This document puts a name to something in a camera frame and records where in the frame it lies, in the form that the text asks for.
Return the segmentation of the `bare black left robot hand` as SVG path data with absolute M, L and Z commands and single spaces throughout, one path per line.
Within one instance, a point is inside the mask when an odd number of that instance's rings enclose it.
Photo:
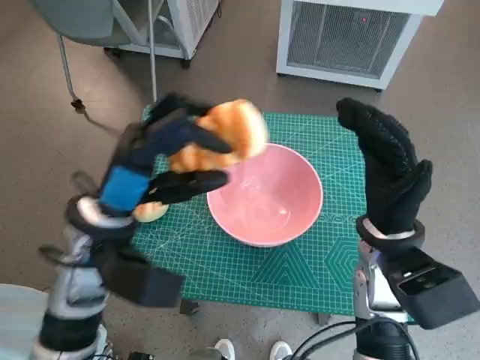
M 142 121 L 121 134 L 98 192 L 99 203 L 113 214 L 129 215 L 143 203 L 169 205 L 190 200 L 227 184 L 222 170 L 178 170 L 154 174 L 157 156 L 171 157 L 187 146 L 228 154 L 231 147 L 195 121 L 212 105 L 170 93 Z

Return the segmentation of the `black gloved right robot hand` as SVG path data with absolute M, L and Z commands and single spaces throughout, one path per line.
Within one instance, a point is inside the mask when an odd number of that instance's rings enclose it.
M 392 115 L 349 97 L 336 109 L 364 156 L 367 219 L 384 236 L 412 232 L 431 189 L 432 162 L 417 159 L 408 130 Z

